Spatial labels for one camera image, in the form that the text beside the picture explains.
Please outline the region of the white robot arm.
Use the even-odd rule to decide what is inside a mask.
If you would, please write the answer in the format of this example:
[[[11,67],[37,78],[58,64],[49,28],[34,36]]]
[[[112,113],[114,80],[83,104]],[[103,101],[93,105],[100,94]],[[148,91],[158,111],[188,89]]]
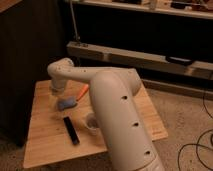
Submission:
[[[69,80],[89,85],[90,103],[117,171],[165,171],[134,101],[142,85],[135,69],[76,67],[63,58],[49,64],[47,72],[55,94]]]

